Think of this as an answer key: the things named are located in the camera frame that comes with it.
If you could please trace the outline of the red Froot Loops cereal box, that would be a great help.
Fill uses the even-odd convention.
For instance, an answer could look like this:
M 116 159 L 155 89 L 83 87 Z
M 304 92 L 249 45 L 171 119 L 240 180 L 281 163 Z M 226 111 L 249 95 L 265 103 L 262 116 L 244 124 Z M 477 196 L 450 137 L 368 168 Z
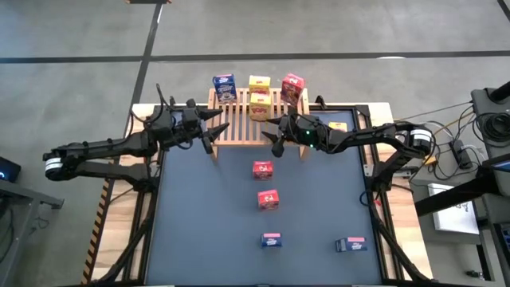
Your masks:
M 257 204 L 260 210 L 275 210 L 280 204 L 277 190 L 261 191 L 257 193 Z
M 288 73 L 281 82 L 280 98 L 293 107 L 297 107 L 306 81 L 303 77 Z
M 253 178 L 256 180 L 270 180 L 273 178 L 274 166 L 272 161 L 254 161 Z

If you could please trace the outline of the yellow black hazard tape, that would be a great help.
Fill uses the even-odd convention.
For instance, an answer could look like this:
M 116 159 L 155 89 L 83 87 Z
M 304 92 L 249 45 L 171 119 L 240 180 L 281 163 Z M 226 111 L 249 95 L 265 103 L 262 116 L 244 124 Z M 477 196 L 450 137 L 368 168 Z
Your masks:
M 96 217 L 92 227 L 92 235 L 89 241 L 87 255 L 84 262 L 84 269 L 81 275 L 80 284 L 85 285 L 92 281 L 92 274 L 96 263 L 96 257 L 99 253 L 100 240 L 104 229 L 104 224 L 107 218 L 109 199 L 112 194 L 113 181 L 105 179 L 103 181 L 100 200 L 96 210 Z

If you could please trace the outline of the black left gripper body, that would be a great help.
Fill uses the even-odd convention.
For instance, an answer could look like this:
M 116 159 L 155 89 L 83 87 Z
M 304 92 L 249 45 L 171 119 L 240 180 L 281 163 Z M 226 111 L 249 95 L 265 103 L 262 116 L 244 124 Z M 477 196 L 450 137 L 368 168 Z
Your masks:
M 159 116 L 159 144 L 183 145 L 194 139 L 203 138 L 202 115 L 198 108 L 184 108 L 176 116 L 169 109 L 163 108 Z

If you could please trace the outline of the blue Frosted Flakes cereal box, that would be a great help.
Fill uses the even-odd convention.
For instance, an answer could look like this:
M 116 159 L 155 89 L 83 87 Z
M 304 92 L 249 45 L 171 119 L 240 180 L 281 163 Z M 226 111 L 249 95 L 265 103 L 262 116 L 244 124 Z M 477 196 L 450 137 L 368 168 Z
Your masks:
M 263 233 L 261 235 L 261 247 L 282 247 L 281 233 Z
M 237 100 L 237 90 L 233 74 L 218 75 L 212 78 L 214 90 L 220 104 Z
M 335 241 L 335 248 L 338 253 L 351 251 L 366 251 L 367 240 L 364 237 L 346 237 Z

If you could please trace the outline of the black stand beam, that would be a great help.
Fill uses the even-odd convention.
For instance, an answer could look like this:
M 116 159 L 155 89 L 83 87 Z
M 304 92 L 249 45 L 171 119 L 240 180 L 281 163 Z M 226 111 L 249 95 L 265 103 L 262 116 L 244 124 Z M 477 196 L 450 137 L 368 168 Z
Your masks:
M 510 207 L 510 171 L 482 169 L 474 179 L 422 199 L 414 206 L 421 217 L 484 196 Z

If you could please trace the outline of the black table frame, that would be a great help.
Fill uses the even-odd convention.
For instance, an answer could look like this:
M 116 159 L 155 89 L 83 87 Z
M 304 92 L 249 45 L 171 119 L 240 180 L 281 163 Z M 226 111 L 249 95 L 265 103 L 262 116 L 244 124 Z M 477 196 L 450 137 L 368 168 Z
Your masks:
M 330 103 L 328 112 L 352 110 L 361 128 L 393 122 L 388 103 Z M 218 158 L 227 147 L 218 149 Z M 432 277 L 422 229 L 414 208 L 410 185 L 403 177 L 395 177 L 393 189 L 378 199 L 378 213 L 391 229 L 406 256 L 425 276 Z M 128 241 L 146 217 L 150 195 L 138 195 L 124 182 L 113 182 L 107 218 L 100 240 L 92 281 L 103 277 L 123 252 Z

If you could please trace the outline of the blue table mat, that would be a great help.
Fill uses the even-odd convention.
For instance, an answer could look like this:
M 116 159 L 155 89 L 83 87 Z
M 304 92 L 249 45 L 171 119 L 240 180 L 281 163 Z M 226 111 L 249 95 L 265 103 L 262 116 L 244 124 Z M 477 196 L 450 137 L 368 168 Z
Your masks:
M 253 162 L 269 147 L 228 147 L 213 161 L 201 144 L 165 156 L 147 275 L 148 285 L 377 285 L 379 256 L 356 147 L 301 159 L 287 147 L 273 159 L 269 181 L 253 178 Z M 257 193 L 277 190 L 275 210 L 260 210 Z M 281 233 L 282 247 L 261 247 Z M 338 253 L 335 241 L 364 237 L 366 251 Z

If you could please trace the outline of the wooden slatted shelf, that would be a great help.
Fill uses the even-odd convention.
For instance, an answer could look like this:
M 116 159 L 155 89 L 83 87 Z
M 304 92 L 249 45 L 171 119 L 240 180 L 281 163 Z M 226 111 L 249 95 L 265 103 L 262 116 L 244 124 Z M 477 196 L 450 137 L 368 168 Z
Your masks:
M 271 88 L 273 106 L 269 109 L 271 118 L 277 118 L 296 110 L 301 115 L 310 113 L 308 90 L 305 88 L 301 94 L 300 102 L 296 108 L 280 99 L 281 90 Z M 218 160 L 220 147 L 264 147 L 271 146 L 271 142 L 262 135 L 262 132 L 277 134 L 279 132 L 275 124 L 258 122 L 249 117 L 250 95 L 248 88 L 237 89 L 237 101 L 228 104 L 220 104 L 213 88 L 209 90 L 208 108 L 221 108 L 220 116 L 206 121 L 208 128 L 228 123 L 229 127 L 212 144 L 213 153 L 210 157 L 213 161 Z

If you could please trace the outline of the grey side desk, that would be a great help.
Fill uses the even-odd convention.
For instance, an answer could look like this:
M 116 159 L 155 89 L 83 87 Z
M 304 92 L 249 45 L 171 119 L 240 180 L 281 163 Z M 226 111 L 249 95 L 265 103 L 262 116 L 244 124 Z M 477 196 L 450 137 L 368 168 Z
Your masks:
M 61 209 L 64 199 L 0 180 L 0 287 L 10 287 L 13 275 L 41 204 Z

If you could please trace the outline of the white board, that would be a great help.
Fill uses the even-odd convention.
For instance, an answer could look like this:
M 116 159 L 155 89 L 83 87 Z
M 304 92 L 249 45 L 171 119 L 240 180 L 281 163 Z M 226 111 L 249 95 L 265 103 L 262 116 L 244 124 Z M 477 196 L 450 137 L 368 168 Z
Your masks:
M 473 202 L 459 203 L 432 213 L 435 230 L 462 234 L 479 234 Z

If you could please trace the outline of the equipment desk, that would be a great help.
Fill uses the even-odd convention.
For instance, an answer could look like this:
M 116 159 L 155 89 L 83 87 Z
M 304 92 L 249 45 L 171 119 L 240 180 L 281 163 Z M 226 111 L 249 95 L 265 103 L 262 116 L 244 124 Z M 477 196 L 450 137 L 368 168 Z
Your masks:
M 507 98 L 501 103 L 495 103 L 488 97 L 489 93 L 493 92 L 494 88 L 474 89 L 471 92 L 473 101 L 473 110 L 475 112 L 475 120 L 473 122 L 473 132 L 475 136 L 484 143 L 485 150 L 488 157 L 496 158 L 497 156 L 510 154 L 510 140 L 504 142 L 496 142 L 487 138 L 481 131 L 482 123 L 478 116 L 484 114 L 500 114 L 510 116 L 510 98 Z

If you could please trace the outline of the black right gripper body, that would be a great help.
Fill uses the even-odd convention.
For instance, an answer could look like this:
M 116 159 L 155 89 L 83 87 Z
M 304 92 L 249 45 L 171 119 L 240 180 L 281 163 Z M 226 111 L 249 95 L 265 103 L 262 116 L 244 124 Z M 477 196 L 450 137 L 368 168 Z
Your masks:
M 330 151 L 329 133 L 331 129 L 318 116 L 287 114 L 280 118 L 280 135 L 286 141 Z

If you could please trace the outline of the black device with blue light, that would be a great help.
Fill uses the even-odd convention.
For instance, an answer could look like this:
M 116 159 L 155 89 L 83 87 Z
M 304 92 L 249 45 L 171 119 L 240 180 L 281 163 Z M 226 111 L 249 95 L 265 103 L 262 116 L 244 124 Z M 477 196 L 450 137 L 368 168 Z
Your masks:
M 21 166 L 0 156 L 0 180 L 16 183 Z

